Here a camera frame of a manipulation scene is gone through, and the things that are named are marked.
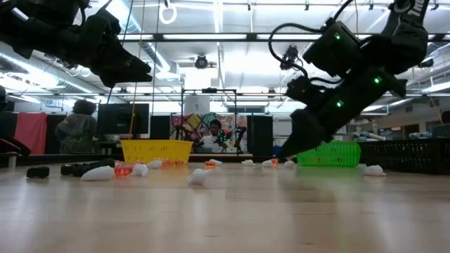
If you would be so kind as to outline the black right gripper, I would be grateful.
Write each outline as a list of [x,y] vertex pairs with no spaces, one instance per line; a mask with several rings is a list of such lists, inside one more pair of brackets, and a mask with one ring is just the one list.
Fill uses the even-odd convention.
[[286,96],[306,107],[290,115],[292,133],[283,144],[280,157],[331,142],[340,128],[385,93],[405,97],[406,84],[405,79],[396,78],[383,67],[364,67],[334,88],[314,85],[311,78],[304,76],[290,81]]

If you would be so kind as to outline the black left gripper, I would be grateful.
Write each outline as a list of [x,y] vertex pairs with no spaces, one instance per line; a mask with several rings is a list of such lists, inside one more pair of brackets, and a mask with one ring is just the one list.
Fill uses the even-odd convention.
[[[151,82],[151,67],[120,42],[105,46],[105,42],[92,43],[83,37],[88,7],[88,3],[0,3],[0,41],[26,59],[38,50],[87,67],[108,88]],[[122,73],[106,74],[106,70]]]

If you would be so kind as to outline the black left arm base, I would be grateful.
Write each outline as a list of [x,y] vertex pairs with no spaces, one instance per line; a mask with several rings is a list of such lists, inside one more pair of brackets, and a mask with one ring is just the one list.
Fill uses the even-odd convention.
[[29,156],[31,150],[13,137],[0,136],[0,153],[17,153],[22,156]]

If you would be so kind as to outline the green plastic basket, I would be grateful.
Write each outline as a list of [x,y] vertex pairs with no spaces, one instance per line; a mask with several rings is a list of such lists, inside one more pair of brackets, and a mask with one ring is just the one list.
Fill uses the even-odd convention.
[[355,167],[359,164],[361,148],[356,142],[333,141],[297,154],[303,167]]

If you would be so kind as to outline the black room panel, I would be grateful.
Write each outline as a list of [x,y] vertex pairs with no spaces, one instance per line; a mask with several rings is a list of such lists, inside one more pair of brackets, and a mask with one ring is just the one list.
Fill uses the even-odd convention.
[[247,151],[253,156],[271,157],[273,142],[273,117],[247,116]]
[[153,115],[150,117],[150,139],[168,140],[170,137],[170,116]]
[[51,115],[48,114],[46,118],[46,142],[45,142],[45,155],[59,154],[60,142],[56,138],[55,130],[59,123],[65,119],[64,115]]

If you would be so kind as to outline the black computer monitor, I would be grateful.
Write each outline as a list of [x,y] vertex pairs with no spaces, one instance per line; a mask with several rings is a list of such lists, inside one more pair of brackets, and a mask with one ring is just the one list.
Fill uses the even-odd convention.
[[147,134],[149,104],[100,104],[97,112],[98,134]]

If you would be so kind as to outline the white tube bundle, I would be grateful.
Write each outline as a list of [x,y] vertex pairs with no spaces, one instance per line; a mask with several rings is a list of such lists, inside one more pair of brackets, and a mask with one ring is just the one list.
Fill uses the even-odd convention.
[[367,139],[374,139],[374,140],[377,140],[377,141],[385,141],[386,140],[386,138],[384,136],[379,136],[377,134],[373,134],[373,133],[370,133],[368,131],[354,132],[352,135],[353,135],[353,137],[355,137],[357,139],[361,139],[361,138],[363,138],[365,140],[367,140]]

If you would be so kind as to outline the person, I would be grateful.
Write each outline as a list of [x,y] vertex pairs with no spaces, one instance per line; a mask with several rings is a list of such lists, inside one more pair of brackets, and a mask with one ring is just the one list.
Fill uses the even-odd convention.
[[213,153],[222,153],[228,146],[226,142],[219,142],[219,132],[221,131],[221,122],[213,119],[210,122],[210,134],[200,139],[199,146],[209,148]]
[[62,154],[94,152],[95,111],[96,104],[87,100],[77,100],[72,107],[72,113],[57,125],[55,135],[60,142]]

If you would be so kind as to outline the white board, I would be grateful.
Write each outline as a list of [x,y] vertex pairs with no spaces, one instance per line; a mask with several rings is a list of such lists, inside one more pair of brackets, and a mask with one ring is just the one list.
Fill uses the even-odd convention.
[[184,99],[184,113],[186,115],[205,115],[210,112],[210,97],[192,95]]

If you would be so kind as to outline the yellow plastic basket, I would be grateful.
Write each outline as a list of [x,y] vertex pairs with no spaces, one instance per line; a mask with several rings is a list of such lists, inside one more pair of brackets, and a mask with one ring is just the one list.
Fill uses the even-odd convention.
[[179,140],[121,140],[124,161],[145,163],[161,160],[187,163],[193,142]]

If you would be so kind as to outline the colourful patchwork quilt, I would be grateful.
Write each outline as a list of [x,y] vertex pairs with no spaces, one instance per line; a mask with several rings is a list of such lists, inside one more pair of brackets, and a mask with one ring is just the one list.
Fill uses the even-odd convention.
[[213,120],[221,123],[221,130],[225,133],[231,132],[236,127],[248,126],[246,115],[217,114],[215,112],[204,115],[171,115],[169,138],[181,141],[199,141],[202,137],[211,135],[210,123]]

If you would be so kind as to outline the black plastic basket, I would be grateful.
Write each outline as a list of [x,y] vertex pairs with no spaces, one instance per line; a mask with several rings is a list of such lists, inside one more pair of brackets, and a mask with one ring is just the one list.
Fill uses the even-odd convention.
[[450,175],[450,138],[359,142],[361,161],[384,170]]

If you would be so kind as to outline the black overhead beam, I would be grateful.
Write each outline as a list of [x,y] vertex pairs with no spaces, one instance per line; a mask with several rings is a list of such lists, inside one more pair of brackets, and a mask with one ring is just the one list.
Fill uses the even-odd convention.
[[[120,34],[119,39],[124,42],[157,42],[157,41],[268,41],[269,33],[207,33],[207,34]],[[278,33],[273,36],[275,41],[313,42],[321,37],[314,33]]]

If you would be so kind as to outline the red hanging cloth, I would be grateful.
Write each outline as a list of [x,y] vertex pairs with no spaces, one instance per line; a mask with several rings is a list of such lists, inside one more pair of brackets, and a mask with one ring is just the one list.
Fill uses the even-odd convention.
[[20,112],[14,138],[26,145],[32,155],[43,155],[46,144],[46,113]]

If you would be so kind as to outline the black table edge rail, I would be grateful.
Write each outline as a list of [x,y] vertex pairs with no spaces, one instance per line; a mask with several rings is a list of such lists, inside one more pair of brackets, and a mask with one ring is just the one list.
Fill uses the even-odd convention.
[[[124,161],[123,155],[99,155],[99,154],[87,154],[87,155],[30,155],[30,156],[18,156],[16,158],[16,164],[19,166],[33,165],[33,164],[61,164],[61,163],[75,163],[75,162],[95,162],[104,160],[106,158],[113,158],[114,160]],[[269,160],[269,156],[256,156],[249,157],[233,154],[191,154],[189,162],[205,162],[209,159],[215,159],[222,162],[242,162],[243,160],[252,160],[253,162],[263,162]]]

